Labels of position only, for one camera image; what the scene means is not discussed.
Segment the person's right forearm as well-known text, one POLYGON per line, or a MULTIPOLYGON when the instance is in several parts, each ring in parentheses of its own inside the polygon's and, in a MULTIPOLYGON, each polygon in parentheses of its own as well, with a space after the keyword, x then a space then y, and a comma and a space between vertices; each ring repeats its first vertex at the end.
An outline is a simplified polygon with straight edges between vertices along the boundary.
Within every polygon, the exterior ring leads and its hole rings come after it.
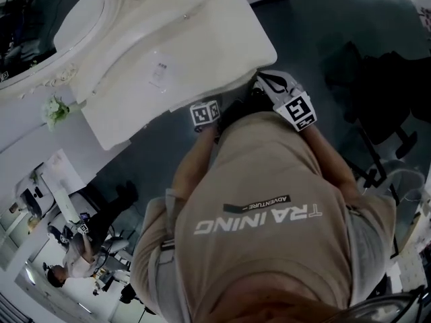
POLYGON ((353 172, 342 156, 314 124, 300 131, 300 135, 314 153, 324 179, 341 192, 346 203, 353 203, 360 193, 353 172))

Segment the black office chair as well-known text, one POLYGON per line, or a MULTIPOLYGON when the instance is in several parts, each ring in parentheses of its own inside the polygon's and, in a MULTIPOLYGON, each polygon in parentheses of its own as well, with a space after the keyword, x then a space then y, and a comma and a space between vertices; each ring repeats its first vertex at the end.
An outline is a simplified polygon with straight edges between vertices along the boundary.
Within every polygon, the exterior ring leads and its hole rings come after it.
POLYGON ((431 56, 408 60, 392 51, 363 57, 351 41, 342 51, 354 61, 355 77, 346 82, 326 75, 325 83, 349 90, 350 122, 358 120, 372 144, 396 134, 401 145, 395 155, 405 157, 418 140, 416 132, 408 135, 402 128, 407 117, 431 124, 431 56))

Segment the person's left forearm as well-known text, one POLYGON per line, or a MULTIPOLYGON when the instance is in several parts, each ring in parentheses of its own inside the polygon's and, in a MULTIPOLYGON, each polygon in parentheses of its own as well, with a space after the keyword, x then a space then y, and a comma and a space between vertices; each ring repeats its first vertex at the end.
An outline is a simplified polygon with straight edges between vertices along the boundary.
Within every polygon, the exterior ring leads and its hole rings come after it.
POLYGON ((205 127, 199 134, 195 144, 180 162, 171 189, 181 199, 188 200, 197 185, 206 175, 214 140, 218 135, 216 125, 205 127))

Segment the clear label sheet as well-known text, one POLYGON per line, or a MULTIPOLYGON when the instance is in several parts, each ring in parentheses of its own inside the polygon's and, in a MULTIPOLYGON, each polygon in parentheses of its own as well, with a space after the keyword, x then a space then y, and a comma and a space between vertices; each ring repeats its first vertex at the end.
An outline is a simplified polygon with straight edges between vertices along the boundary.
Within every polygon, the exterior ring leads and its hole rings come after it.
POLYGON ((150 59, 150 72, 147 82, 151 87, 165 94, 174 85, 175 71, 176 66, 173 58, 162 52, 155 51, 150 59))

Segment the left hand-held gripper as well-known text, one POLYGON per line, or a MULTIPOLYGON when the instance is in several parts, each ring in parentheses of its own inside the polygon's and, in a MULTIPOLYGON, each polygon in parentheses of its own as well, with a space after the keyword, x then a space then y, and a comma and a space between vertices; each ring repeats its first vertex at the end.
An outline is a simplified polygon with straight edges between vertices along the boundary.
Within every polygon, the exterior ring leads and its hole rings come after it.
POLYGON ((211 124, 220 118, 220 109, 216 100, 194 104, 189 111, 195 127, 211 124))

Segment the grey chair with black base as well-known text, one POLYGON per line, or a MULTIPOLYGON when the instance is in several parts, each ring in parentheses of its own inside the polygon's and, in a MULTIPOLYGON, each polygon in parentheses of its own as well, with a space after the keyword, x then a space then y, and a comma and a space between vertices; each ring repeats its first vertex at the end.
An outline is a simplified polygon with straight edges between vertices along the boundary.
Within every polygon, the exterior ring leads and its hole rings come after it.
POLYGON ((358 175, 358 193, 346 201, 356 209, 370 207, 379 213, 396 215, 401 201, 421 191, 425 185, 425 176, 399 159, 379 161, 368 170, 361 169, 350 160, 346 162, 358 175))

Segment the white ornate dressing table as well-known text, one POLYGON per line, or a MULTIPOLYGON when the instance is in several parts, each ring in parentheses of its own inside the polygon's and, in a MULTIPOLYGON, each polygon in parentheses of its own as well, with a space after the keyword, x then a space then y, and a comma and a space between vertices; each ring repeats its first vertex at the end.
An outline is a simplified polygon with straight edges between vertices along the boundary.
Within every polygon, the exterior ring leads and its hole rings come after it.
POLYGON ((84 117, 108 150, 167 111, 242 85, 276 58, 247 0, 146 0, 118 17, 61 86, 86 101, 84 117), (176 66, 165 94, 147 82, 155 51, 176 66))

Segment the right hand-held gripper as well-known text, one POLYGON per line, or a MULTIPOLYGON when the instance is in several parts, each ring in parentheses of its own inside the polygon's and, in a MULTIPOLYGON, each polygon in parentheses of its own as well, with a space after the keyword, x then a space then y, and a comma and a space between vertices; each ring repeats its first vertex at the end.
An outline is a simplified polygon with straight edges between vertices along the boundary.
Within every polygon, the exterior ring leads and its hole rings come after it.
POLYGON ((264 77, 258 75, 257 81, 273 102, 273 110, 297 132, 317 121, 310 96, 289 73, 264 71, 264 77))

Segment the person's black trousers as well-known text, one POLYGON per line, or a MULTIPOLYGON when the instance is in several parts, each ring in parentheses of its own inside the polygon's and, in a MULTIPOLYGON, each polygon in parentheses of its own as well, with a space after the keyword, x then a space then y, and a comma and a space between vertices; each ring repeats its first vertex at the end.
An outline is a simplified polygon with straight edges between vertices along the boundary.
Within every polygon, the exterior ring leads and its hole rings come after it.
POLYGON ((236 121, 258 112, 273 112, 273 103, 266 95, 251 95, 243 100, 236 99, 222 112, 218 121, 218 138, 236 121))

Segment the cluttered white workbench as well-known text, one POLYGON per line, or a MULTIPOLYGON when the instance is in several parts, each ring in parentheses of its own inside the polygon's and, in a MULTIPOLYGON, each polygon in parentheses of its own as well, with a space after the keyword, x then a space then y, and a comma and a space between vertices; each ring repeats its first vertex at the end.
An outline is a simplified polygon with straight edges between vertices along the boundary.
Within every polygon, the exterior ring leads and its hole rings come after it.
POLYGON ((417 212, 391 269, 394 293, 427 287, 431 278, 431 251, 426 251, 431 248, 431 198, 423 199, 417 212))

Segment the person's beige printed t-shirt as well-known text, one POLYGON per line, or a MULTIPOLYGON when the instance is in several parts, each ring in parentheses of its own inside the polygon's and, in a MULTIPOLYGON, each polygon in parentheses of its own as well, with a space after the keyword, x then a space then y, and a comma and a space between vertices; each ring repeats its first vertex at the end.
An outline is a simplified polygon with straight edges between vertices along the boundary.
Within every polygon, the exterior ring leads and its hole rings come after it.
POLYGON ((327 323, 383 278, 396 215, 349 206, 273 112, 222 134, 188 200, 149 202, 131 286, 168 323, 327 323))

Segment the oval white-framed mirror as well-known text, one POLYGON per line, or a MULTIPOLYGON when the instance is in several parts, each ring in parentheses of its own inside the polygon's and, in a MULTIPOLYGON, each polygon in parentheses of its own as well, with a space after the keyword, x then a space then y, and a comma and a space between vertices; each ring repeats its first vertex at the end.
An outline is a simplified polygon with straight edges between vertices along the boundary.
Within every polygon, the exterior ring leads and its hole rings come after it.
POLYGON ((0 102, 71 81, 120 15, 146 0, 0 0, 0 102))

